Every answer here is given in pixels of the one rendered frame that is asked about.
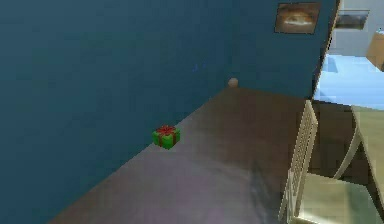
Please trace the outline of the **cream table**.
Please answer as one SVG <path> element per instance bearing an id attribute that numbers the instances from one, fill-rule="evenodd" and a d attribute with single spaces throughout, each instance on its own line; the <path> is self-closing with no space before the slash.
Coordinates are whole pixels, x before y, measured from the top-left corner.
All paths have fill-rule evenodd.
<path id="1" fill-rule="evenodd" d="M 344 174 L 362 144 L 384 210 L 384 110 L 352 105 L 351 111 L 356 123 L 354 134 L 334 178 Z"/>

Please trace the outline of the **grey framed picture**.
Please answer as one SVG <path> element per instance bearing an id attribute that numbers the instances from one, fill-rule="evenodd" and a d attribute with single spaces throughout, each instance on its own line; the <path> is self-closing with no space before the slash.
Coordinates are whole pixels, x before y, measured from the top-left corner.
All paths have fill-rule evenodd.
<path id="1" fill-rule="evenodd" d="M 363 30 L 369 10 L 340 10 L 336 17 L 337 29 Z"/>

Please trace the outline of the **green gift box red ribbon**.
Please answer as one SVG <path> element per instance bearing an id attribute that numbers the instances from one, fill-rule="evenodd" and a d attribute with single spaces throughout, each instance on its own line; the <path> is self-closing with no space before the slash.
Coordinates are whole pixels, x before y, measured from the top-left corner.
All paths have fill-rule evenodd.
<path id="1" fill-rule="evenodd" d="M 180 130 L 174 126 L 163 125 L 152 132 L 153 143 L 165 149 L 171 149 L 180 141 Z"/>

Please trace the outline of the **cream slatted chair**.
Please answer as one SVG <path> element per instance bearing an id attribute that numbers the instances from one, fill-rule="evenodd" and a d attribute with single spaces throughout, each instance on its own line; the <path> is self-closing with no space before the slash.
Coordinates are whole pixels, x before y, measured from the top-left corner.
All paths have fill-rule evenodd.
<path id="1" fill-rule="evenodd" d="M 318 130 L 311 101 L 306 100 L 278 220 L 286 224 L 384 224 L 363 185 L 308 172 Z"/>

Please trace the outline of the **tan wooden box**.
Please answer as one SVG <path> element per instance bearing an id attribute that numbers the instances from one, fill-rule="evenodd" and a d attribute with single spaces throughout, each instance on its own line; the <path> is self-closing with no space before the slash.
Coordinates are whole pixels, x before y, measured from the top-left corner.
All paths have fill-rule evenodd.
<path id="1" fill-rule="evenodd" d="M 384 31 L 374 33 L 366 57 L 376 68 L 384 72 Z"/>

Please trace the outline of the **brown framed picture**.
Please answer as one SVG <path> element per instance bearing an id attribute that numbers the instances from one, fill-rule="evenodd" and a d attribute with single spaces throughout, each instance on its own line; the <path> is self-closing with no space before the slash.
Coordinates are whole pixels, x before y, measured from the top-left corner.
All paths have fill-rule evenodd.
<path id="1" fill-rule="evenodd" d="M 285 34 L 313 34 L 320 6 L 319 2 L 280 3 L 274 31 Z"/>

